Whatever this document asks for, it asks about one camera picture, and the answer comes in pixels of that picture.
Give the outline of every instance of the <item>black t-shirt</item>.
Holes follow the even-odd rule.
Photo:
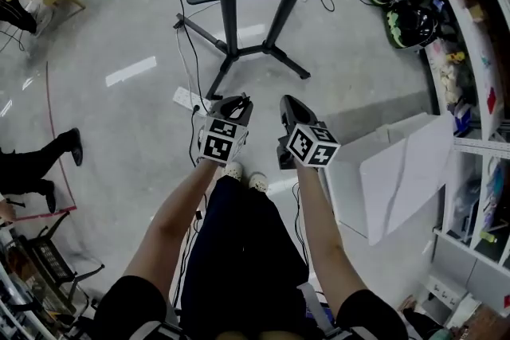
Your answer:
[[[124,276],[112,286],[97,309],[94,339],[128,340],[146,322],[163,322],[166,315],[167,303],[152,283],[138,276]],[[364,327],[378,340],[408,339],[397,312],[368,290],[357,291],[347,298],[340,307],[336,324],[344,330]]]

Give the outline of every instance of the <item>black and white marker cube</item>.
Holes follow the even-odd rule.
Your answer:
[[[200,156],[228,163],[241,151],[248,128],[211,116],[206,117]]]
[[[335,157],[340,144],[325,127],[298,123],[288,140],[287,149],[303,166],[326,167]]]

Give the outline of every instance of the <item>white power strip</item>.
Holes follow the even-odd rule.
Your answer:
[[[200,101],[200,96],[192,92],[191,101],[193,102],[193,106],[190,106],[190,92],[187,89],[183,87],[177,88],[177,91],[175,91],[174,94],[174,102],[176,102],[179,105],[182,105],[183,107],[189,109],[190,111],[193,111],[193,107],[195,105],[198,105],[200,107],[200,110],[197,111],[197,114],[202,116],[207,115],[207,112],[202,106],[202,102]],[[207,111],[210,111],[212,103],[209,100],[206,100],[205,98],[202,98],[202,101],[204,105],[206,105]]]

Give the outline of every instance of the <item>black shoe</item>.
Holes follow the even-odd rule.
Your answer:
[[[76,165],[81,166],[81,163],[83,162],[83,146],[81,145],[80,131],[77,127],[74,127],[69,132],[74,134],[76,138],[74,147],[71,149],[71,154],[73,155],[73,159]]]
[[[55,183],[50,182],[52,184],[51,190],[45,194],[46,204],[48,205],[48,210],[51,214],[55,213],[57,209],[57,200],[55,200]]]

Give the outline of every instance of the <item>concrete floor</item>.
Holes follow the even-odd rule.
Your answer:
[[[262,42],[279,1],[238,0],[242,46]],[[309,104],[330,123],[342,143],[383,123],[430,111],[428,68],[415,54],[389,45],[381,11],[358,0],[334,1],[336,12],[332,14],[320,0],[298,1],[277,42],[312,74],[310,80],[301,80],[278,61],[262,55],[235,63],[219,89],[224,95],[245,92],[255,103],[249,141],[239,158],[247,173],[262,171],[271,183],[295,177],[293,172],[278,169],[275,153],[277,138],[284,134],[279,119],[279,100],[284,94]],[[84,2],[87,9],[67,20],[65,15],[73,8],[62,5],[63,10],[37,40],[24,34],[22,42],[29,56],[20,52],[14,41],[0,55],[0,108],[12,101],[11,108],[0,117],[0,146],[4,151],[29,151],[51,140],[47,61],[57,133],[79,127],[85,149],[81,168],[74,166],[70,155],[63,157],[78,210],[72,212],[54,240],[79,272],[100,262],[106,265],[82,285],[93,295],[100,295],[120,277],[151,217],[191,170],[187,155],[190,112],[172,102],[177,87],[187,87],[172,28],[175,14],[180,13],[178,0]],[[204,6],[185,4],[186,14]],[[219,6],[193,19],[211,33],[223,31]],[[185,35],[179,36],[194,73],[191,49]],[[222,55],[191,36],[205,93]],[[157,62],[154,68],[107,87],[108,75],[153,56]],[[48,178],[57,184],[58,208],[69,206],[60,168],[52,168]],[[293,236],[296,203],[290,190],[273,199]],[[33,208],[45,208],[44,199],[35,194],[26,200]],[[352,231],[341,229],[360,275],[393,306],[426,274],[431,251],[422,251],[433,238],[436,216],[437,200],[432,200],[374,247],[368,247]],[[42,225],[52,222],[24,221],[17,228],[31,237]]]

